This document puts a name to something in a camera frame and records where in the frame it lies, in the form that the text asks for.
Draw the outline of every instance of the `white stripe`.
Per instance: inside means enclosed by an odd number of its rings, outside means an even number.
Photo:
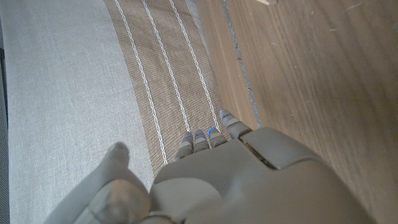
[[[201,81],[201,84],[202,84],[202,86],[203,86],[203,89],[205,90],[205,94],[206,94],[206,97],[207,97],[207,102],[209,102],[210,110],[211,110],[211,113],[212,113],[212,115],[213,115],[213,120],[214,120],[215,127],[216,127],[217,130],[220,130],[220,129],[218,128],[217,117],[216,117],[216,114],[215,114],[215,112],[214,112],[214,107],[213,107],[213,103],[211,102],[211,98],[210,98],[209,91],[207,90],[207,86],[206,86],[206,83],[205,83],[205,79],[203,78],[203,75],[201,74],[201,70],[200,70],[200,67],[199,67],[199,63],[198,63],[198,60],[197,60],[197,56],[195,55],[195,53],[194,53],[194,51],[193,51],[193,48],[192,48],[192,46],[191,46],[191,42],[189,41],[189,38],[188,38],[187,31],[185,30],[185,27],[184,27],[184,25],[182,24],[182,21],[181,21],[181,18],[180,18],[180,14],[177,12],[177,8],[174,6],[173,0],[170,0],[170,3],[171,3],[171,5],[172,5],[172,7],[173,7],[173,10],[174,10],[174,12],[175,12],[175,15],[177,16],[178,23],[180,24],[181,30],[182,30],[182,32],[184,33],[184,37],[185,37],[185,40],[187,41],[189,50],[191,51],[193,61],[195,62],[195,66],[197,67],[198,74],[199,74],[199,77],[200,77],[200,81]]]
[[[154,18],[152,18],[152,15],[150,14],[150,11],[149,11],[148,6],[146,4],[146,0],[142,0],[142,3],[144,3],[145,10],[147,11],[147,14],[149,16],[150,22],[152,23],[152,27],[155,30],[157,41],[159,42],[160,48],[162,49],[162,53],[163,53],[163,56],[164,56],[164,60],[166,61],[166,64],[167,64],[167,68],[169,68],[169,73],[170,73],[170,76],[172,77],[175,93],[177,94],[178,102],[180,103],[180,109],[181,109],[182,117],[183,117],[184,122],[185,122],[185,127],[186,127],[187,131],[189,131],[189,124],[188,124],[188,120],[187,120],[187,115],[185,115],[185,109],[184,109],[184,107],[182,105],[180,92],[179,92],[178,86],[177,86],[177,84],[175,82],[174,73],[173,73],[172,67],[171,67],[171,65],[169,63],[169,58],[167,57],[166,50],[163,47],[162,39],[160,38],[159,32],[156,29]]]
[[[141,71],[141,76],[142,76],[142,79],[143,79],[144,84],[145,84],[145,89],[147,91],[149,105],[150,105],[150,108],[152,110],[152,115],[154,117],[155,127],[156,127],[156,131],[157,131],[157,137],[159,138],[160,149],[162,150],[163,162],[164,162],[164,164],[167,164],[168,162],[167,162],[166,152],[164,150],[163,138],[162,138],[162,134],[160,133],[159,122],[157,120],[154,102],[152,101],[152,95],[150,94],[148,81],[147,81],[147,78],[145,76],[145,72],[144,72],[144,69],[142,67],[141,60],[140,60],[140,58],[138,56],[138,52],[137,52],[137,49],[136,49],[136,45],[134,44],[134,40],[132,38],[132,34],[131,34],[131,31],[130,31],[129,24],[127,23],[127,20],[126,20],[126,17],[124,16],[123,10],[120,7],[119,1],[118,0],[114,0],[114,1],[116,3],[116,6],[119,9],[120,15],[123,18],[124,25],[126,26],[126,30],[127,30],[128,35],[129,35],[129,38],[130,38],[130,43],[131,43],[132,49],[134,51],[134,54],[136,55],[136,60],[137,60],[137,63],[138,63],[138,67],[139,67],[139,70]]]

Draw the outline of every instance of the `gray robotic hand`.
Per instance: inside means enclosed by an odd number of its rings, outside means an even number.
[[[116,143],[45,223],[373,223],[312,150],[271,128],[251,130],[226,110],[231,134],[183,135],[148,193]]]

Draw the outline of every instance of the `brown striped rug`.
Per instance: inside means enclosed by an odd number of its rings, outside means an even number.
[[[215,76],[184,0],[104,1],[130,74],[156,175],[173,159],[185,131],[222,128]]]

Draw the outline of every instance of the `wood grain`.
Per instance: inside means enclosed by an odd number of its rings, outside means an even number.
[[[219,12],[224,15],[221,1],[198,1],[197,8],[223,105],[250,128],[255,129],[257,128],[256,119],[253,116],[241,67],[236,60],[235,48],[232,37],[229,35],[226,18],[217,16]]]
[[[395,223],[398,1],[226,2],[263,125],[319,153],[378,222]],[[228,25],[217,21],[223,9],[211,0],[197,4],[201,19],[216,20],[203,22],[206,41],[220,44],[208,36],[229,35],[220,32]],[[211,60],[214,69],[232,63]],[[218,82],[230,74],[220,75]],[[236,85],[219,84],[221,96],[233,98]]]

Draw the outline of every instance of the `wooden floor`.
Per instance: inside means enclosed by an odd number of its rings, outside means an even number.
[[[398,1],[226,0],[263,126],[318,152],[398,220]],[[256,128],[221,0],[197,1],[224,107]]]

